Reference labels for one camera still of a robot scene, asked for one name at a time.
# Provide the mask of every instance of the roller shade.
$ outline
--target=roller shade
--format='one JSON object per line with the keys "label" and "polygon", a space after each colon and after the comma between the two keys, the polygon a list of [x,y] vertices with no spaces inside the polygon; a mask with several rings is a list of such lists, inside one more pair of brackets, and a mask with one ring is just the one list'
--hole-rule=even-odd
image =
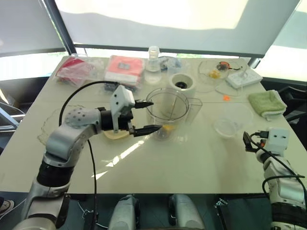
{"label": "roller shade", "polygon": [[40,0],[0,0],[0,57],[61,50]]}
{"label": "roller shade", "polygon": [[57,0],[75,44],[262,57],[299,0]]}

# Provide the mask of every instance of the plastic cup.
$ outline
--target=plastic cup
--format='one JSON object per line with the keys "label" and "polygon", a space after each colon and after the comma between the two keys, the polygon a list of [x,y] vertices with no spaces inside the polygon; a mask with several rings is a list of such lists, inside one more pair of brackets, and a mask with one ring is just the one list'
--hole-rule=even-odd
{"label": "plastic cup", "polygon": [[232,138],[253,120],[252,111],[242,104],[227,104],[214,122],[215,131],[223,138]]}
{"label": "plastic cup", "polygon": [[191,124],[202,107],[200,99],[171,88],[156,89],[146,100],[154,103],[146,108],[149,124],[162,125],[152,134],[158,140],[169,139],[181,123]]}

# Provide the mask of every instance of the green towel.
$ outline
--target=green towel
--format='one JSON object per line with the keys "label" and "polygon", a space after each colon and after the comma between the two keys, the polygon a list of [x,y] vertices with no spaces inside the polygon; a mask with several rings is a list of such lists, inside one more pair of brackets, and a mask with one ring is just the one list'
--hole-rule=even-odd
{"label": "green towel", "polygon": [[267,120],[283,114],[287,107],[276,90],[252,93],[248,100],[255,112]]}

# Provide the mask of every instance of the clear plastic pitcher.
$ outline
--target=clear plastic pitcher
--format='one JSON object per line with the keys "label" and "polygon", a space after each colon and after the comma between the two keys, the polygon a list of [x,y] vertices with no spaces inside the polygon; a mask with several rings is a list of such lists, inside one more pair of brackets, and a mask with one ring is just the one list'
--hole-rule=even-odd
{"label": "clear plastic pitcher", "polygon": [[168,139],[179,124],[191,124],[202,107],[198,98],[187,98],[183,93],[171,88],[156,89],[147,95],[146,100],[154,104],[147,107],[150,124],[162,125],[153,133],[159,140]]}

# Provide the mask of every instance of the black plastic item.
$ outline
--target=black plastic item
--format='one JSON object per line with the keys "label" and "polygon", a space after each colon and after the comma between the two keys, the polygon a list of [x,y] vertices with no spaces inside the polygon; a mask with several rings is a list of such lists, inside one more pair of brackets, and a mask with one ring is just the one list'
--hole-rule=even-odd
{"label": "black plastic item", "polygon": [[35,217],[46,218],[46,219],[51,220],[53,223],[55,223],[55,222],[56,222],[56,219],[57,219],[55,216],[53,216],[53,215],[51,215],[51,214],[46,214],[46,213],[33,214],[33,215],[30,215],[30,216],[28,217],[28,219],[29,219],[29,218],[35,218]]}
{"label": "black plastic item", "polygon": [[140,229],[141,205],[138,199],[135,199],[134,214],[135,214],[135,227],[136,229]]}
{"label": "black plastic item", "polygon": [[270,157],[270,155],[266,152],[264,152],[263,154],[261,154],[260,156],[260,160],[262,163],[265,163],[265,161]]}
{"label": "black plastic item", "polygon": [[246,152],[257,152],[258,151],[258,149],[255,149],[255,148],[252,147],[250,136],[247,132],[243,133],[243,142],[245,144],[245,151]]}
{"label": "black plastic item", "polygon": [[298,122],[290,126],[307,150],[307,114],[300,116]]}
{"label": "black plastic item", "polygon": [[175,205],[174,205],[174,201],[172,199],[172,195],[169,195],[168,197],[168,223],[171,226],[175,226],[176,225],[176,210],[175,210]]}
{"label": "black plastic item", "polygon": [[140,137],[140,136],[144,136],[144,135],[149,135],[155,131],[158,131],[162,126],[159,125],[148,125],[148,126],[144,126],[143,128],[135,128],[134,129],[134,133],[133,136],[134,137]]}
{"label": "black plastic item", "polygon": [[292,116],[290,118],[287,118],[286,120],[287,120],[287,122],[290,122],[290,121],[294,121],[296,119],[301,119],[301,118],[306,118],[306,117],[307,117],[307,112]]}
{"label": "black plastic item", "polygon": [[37,181],[46,187],[60,187],[66,185],[70,179],[74,167],[59,168],[42,161],[37,175]]}
{"label": "black plastic item", "polygon": [[307,91],[298,90],[291,86],[287,86],[278,91],[282,101],[287,105],[284,116],[288,115],[298,107],[307,104]]}
{"label": "black plastic item", "polygon": [[[101,129],[104,131],[113,129],[112,114],[110,110],[101,110]],[[128,122],[133,119],[133,114],[130,111],[126,115],[120,115],[118,118],[118,127],[120,130],[128,130]]]}
{"label": "black plastic item", "polygon": [[183,81],[176,82],[175,86],[177,86],[178,88],[181,88],[181,89],[186,89],[188,87],[188,85]]}
{"label": "black plastic item", "polygon": [[70,200],[71,200],[70,195],[65,194],[61,209],[59,211],[58,219],[57,219],[57,222],[56,222],[56,228],[57,229],[62,227],[64,225],[65,221],[66,221]]}
{"label": "black plastic item", "polygon": [[[97,223],[98,220],[98,213],[95,213],[95,223]],[[94,212],[85,212],[84,214],[84,225],[83,229],[84,230],[94,230],[95,225],[93,225],[93,217],[94,217]]]}
{"label": "black plastic item", "polygon": [[153,105],[153,102],[149,102],[147,100],[135,100],[134,108],[142,109],[150,105]]}
{"label": "black plastic item", "polygon": [[272,220],[307,228],[306,210],[286,203],[272,204]]}

